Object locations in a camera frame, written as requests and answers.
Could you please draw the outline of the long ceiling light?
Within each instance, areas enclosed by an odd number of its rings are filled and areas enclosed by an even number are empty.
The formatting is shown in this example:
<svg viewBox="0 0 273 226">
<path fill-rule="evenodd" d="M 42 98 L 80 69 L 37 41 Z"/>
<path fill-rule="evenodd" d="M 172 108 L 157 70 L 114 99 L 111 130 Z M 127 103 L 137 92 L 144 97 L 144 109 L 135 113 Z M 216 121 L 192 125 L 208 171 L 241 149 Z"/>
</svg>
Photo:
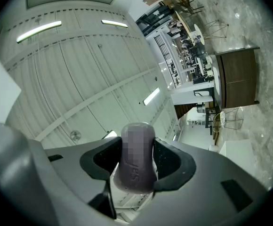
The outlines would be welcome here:
<svg viewBox="0 0 273 226">
<path fill-rule="evenodd" d="M 159 88 L 156 88 L 150 95 L 148 95 L 144 100 L 143 104 L 147 106 L 160 92 Z"/>
<path fill-rule="evenodd" d="M 38 34 L 38 33 L 41 33 L 41 32 L 44 32 L 46 30 L 50 30 L 50 29 L 53 29 L 53 28 L 57 28 L 57 27 L 60 27 L 62 25 L 62 22 L 61 21 L 55 21 L 55 22 L 51 22 L 49 24 L 45 24 L 45 25 L 42 25 L 42 26 L 39 26 L 39 27 L 36 27 L 32 30 L 29 30 L 21 35 L 19 35 L 16 39 L 16 42 L 17 44 L 18 43 L 21 43 L 22 41 Z"/>
<path fill-rule="evenodd" d="M 110 20 L 101 20 L 102 24 L 105 25 L 112 25 L 112 26 L 117 26 L 117 27 L 123 27 L 123 28 L 128 28 L 128 25 L 126 25 L 125 23 L 121 23 L 121 22 L 116 22 L 116 21 L 110 21 Z"/>
<path fill-rule="evenodd" d="M 114 130 L 111 130 L 103 137 L 103 139 L 110 138 L 110 137 L 117 137 L 117 133 Z"/>
</svg>

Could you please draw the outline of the black metal railing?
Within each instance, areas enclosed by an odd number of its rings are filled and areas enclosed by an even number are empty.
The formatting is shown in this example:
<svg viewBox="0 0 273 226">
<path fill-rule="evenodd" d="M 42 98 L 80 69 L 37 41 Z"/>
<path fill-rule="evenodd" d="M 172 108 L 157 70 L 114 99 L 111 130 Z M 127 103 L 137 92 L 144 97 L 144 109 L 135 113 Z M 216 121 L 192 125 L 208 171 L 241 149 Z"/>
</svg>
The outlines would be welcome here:
<svg viewBox="0 0 273 226">
<path fill-rule="evenodd" d="M 180 80 L 177 69 L 170 55 L 170 51 L 168 50 L 168 47 L 166 46 L 163 38 L 160 35 L 154 37 L 154 39 L 164 57 L 165 64 L 167 65 L 168 71 L 170 73 L 172 79 L 171 85 L 174 85 L 175 88 L 178 88 L 180 86 Z"/>
</svg>

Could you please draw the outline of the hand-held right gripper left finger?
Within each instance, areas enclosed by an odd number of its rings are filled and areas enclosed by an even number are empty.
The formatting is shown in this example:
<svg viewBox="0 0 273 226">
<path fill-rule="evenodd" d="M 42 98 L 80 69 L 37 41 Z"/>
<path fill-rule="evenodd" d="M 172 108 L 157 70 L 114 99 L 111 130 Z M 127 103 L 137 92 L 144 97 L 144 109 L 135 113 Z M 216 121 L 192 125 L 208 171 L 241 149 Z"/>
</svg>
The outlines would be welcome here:
<svg viewBox="0 0 273 226">
<path fill-rule="evenodd" d="M 29 140 L 36 170 L 55 211 L 57 226 L 127 226 L 89 205 L 97 195 L 109 192 L 107 181 L 93 179 L 80 165 L 81 156 L 99 146 L 74 145 L 45 150 Z"/>
</svg>

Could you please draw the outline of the wooden chair black legs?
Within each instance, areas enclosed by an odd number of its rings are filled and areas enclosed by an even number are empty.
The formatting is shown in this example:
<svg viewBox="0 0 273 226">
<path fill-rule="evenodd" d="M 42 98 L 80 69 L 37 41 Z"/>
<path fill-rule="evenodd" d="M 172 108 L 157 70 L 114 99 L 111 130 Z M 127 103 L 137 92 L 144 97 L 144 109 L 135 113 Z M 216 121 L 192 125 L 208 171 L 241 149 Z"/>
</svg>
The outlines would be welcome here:
<svg viewBox="0 0 273 226">
<path fill-rule="evenodd" d="M 191 6 L 191 2 L 190 0 L 175 0 L 174 2 L 174 10 L 177 13 L 188 13 L 190 15 L 194 15 L 197 13 L 200 13 L 202 11 L 202 9 L 204 8 L 202 7 L 198 7 L 198 8 L 193 8 Z"/>
</svg>

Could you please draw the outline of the wooden vanity cabinet black top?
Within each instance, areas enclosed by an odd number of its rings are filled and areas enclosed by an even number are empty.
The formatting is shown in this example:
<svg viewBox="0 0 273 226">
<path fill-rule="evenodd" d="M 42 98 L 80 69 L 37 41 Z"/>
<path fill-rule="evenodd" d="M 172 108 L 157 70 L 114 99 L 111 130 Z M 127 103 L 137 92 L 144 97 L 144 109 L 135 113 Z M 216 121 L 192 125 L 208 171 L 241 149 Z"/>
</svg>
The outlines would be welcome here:
<svg viewBox="0 0 273 226">
<path fill-rule="evenodd" d="M 255 50 L 242 48 L 215 54 L 220 75 L 222 109 L 257 105 L 257 67 Z"/>
</svg>

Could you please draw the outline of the round ceiling vent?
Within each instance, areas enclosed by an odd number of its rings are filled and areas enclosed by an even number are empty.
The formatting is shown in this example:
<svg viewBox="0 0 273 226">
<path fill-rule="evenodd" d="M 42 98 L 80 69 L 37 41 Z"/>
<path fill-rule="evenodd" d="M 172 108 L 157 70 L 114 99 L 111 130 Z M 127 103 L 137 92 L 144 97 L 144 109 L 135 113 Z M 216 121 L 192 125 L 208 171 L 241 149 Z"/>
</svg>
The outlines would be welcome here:
<svg viewBox="0 0 273 226">
<path fill-rule="evenodd" d="M 72 141 L 77 142 L 81 139 L 81 133 L 78 130 L 73 130 L 70 133 L 70 138 Z"/>
</svg>

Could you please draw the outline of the white cabinet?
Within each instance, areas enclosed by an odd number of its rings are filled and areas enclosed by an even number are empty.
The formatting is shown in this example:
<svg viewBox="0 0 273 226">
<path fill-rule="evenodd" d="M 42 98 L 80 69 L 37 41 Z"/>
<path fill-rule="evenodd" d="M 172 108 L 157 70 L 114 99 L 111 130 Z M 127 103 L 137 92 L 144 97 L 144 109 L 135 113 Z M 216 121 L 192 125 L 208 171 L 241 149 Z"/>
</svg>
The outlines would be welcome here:
<svg viewBox="0 0 273 226">
<path fill-rule="evenodd" d="M 255 174 L 256 159 L 249 139 L 225 141 L 219 153 L 252 176 Z"/>
</svg>

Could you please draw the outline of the purple soap bar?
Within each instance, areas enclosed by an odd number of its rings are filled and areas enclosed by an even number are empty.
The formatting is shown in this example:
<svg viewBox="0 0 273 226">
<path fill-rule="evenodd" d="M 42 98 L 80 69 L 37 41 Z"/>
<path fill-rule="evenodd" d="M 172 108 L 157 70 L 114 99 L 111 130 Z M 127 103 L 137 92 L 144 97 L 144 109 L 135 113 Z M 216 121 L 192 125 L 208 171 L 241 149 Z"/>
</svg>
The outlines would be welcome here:
<svg viewBox="0 0 273 226">
<path fill-rule="evenodd" d="M 115 186 L 131 194 L 149 194 L 157 176 L 153 166 L 153 141 L 155 131 L 146 122 L 126 125 L 120 135 L 122 150 L 115 170 Z"/>
</svg>

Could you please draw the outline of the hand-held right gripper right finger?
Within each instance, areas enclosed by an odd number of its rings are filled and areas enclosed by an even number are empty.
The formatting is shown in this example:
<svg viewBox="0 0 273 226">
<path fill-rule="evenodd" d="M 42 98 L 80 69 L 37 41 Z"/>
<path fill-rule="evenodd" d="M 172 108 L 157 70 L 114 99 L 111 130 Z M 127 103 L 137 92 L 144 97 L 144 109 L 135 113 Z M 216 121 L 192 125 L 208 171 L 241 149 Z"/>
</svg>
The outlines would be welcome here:
<svg viewBox="0 0 273 226">
<path fill-rule="evenodd" d="M 267 196 L 255 178 L 221 154 L 159 138 L 153 148 L 159 179 L 133 226 L 241 226 Z"/>
</svg>

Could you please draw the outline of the white staircase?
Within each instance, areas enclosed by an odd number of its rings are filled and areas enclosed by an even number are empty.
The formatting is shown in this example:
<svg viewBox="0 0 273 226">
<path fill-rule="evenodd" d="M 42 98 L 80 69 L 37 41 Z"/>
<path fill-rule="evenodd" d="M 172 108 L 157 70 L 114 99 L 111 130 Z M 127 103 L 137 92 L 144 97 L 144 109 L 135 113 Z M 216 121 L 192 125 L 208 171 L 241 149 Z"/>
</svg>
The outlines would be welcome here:
<svg viewBox="0 0 273 226">
<path fill-rule="evenodd" d="M 177 118 L 180 119 L 197 104 L 213 101 L 214 82 L 193 84 L 186 82 L 179 88 L 169 90 Z"/>
</svg>

